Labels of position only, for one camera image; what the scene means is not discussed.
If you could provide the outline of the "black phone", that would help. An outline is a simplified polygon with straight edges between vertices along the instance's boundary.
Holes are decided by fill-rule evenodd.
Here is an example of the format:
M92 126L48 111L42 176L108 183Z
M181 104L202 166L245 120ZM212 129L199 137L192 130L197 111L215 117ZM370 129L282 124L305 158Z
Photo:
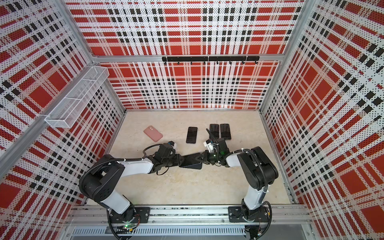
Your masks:
M186 143L187 144L195 144L197 141L197 133L198 133L197 127L189 127L188 132L187 132Z
M215 139L220 137L220 127L219 124L210 124L209 131Z
M231 129L229 124L220 124L221 138L231 140Z
M190 155L182 156L182 160L180 163L181 167L194 166L194 165L202 165L201 161L201 153L195 153Z

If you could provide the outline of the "pink phone case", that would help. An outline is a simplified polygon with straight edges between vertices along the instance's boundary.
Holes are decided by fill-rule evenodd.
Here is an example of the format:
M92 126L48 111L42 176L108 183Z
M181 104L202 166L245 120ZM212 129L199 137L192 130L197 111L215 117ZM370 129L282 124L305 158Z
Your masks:
M160 133L155 127L148 126L145 128L144 133L155 143L163 138L163 134Z

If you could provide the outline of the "black phone case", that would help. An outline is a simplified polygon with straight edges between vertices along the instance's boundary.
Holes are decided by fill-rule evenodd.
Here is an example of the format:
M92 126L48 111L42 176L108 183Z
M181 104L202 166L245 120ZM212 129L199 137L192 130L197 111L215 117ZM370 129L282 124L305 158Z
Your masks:
M201 170L203 167L203 163L197 162L197 163L183 163L182 165L179 166L180 168L185 168L185 169L193 169L193 170Z

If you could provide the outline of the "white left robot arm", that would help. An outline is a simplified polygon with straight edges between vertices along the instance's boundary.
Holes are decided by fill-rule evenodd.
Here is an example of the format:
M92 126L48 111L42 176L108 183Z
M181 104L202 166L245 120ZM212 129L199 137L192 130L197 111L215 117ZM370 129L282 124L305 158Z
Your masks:
M134 204L116 190L122 178L141 174L158 174L162 168L179 167L185 158L176 153L175 143L155 144L143 150L143 157L118 159L104 155L79 180L80 192L107 209L108 216L123 222L137 217Z

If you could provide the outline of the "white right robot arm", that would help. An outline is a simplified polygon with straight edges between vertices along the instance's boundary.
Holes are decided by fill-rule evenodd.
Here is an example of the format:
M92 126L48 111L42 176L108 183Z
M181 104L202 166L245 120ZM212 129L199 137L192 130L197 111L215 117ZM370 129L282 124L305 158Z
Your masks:
M210 138L204 142L207 148L197 160L206 165L234 168L243 170L248 182L248 190L242 199L240 213L237 218L243 218L246 222L254 222L266 215L272 218L269 204L264 200L269 186L279 177L275 165L260 147L253 149L240 149L229 151L224 138L217 139L207 130Z

